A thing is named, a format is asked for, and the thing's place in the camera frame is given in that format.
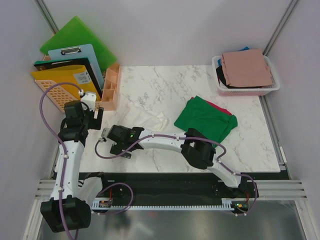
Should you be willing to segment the green t shirt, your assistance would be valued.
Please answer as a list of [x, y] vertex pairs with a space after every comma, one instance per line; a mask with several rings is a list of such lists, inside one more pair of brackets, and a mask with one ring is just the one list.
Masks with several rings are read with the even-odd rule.
[[184, 131], [196, 129], [209, 140], [221, 143], [238, 126], [238, 120], [196, 96], [186, 103], [174, 126]]

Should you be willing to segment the white printed t shirt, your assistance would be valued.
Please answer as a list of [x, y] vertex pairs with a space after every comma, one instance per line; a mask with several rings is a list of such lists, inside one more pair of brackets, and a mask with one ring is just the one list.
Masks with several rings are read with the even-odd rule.
[[163, 112], [145, 110], [133, 102], [126, 105], [125, 111], [118, 121], [118, 125], [127, 128], [142, 127], [156, 132], [162, 131], [168, 123], [169, 119]]

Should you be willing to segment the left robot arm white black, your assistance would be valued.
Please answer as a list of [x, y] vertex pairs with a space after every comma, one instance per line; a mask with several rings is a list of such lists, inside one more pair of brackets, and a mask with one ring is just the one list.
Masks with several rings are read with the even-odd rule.
[[104, 109], [89, 108], [74, 100], [64, 105], [65, 118], [58, 136], [59, 155], [56, 181], [48, 201], [41, 203], [40, 212], [54, 233], [88, 228], [92, 204], [96, 196], [110, 191], [108, 182], [99, 172], [90, 174], [79, 185], [80, 163], [89, 130], [100, 130]]

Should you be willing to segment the red t shirt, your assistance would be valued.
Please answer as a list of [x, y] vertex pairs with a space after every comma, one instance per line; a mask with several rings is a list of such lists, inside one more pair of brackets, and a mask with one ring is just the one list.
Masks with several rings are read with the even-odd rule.
[[208, 100], [205, 100], [199, 96], [191, 97], [186, 106], [199, 113], [207, 114], [210, 116], [232, 116], [233, 114], [225, 108], [222, 108]]

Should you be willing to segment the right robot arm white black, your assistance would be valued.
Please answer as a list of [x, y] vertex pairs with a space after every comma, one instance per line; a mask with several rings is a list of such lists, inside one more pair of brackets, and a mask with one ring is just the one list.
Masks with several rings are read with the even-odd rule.
[[181, 154], [190, 166], [212, 172], [223, 181], [233, 196], [240, 197], [247, 191], [241, 173], [222, 162], [227, 149], [194, 128], [181, 133], [163, 133], [143, 127], [113, 125], [110, 129], [103, 129], [101, 137], [104, 142], [113, 141], [110, 148], [112, 155], [130, 159], [131, 152], [135, 150], [174, 151]]

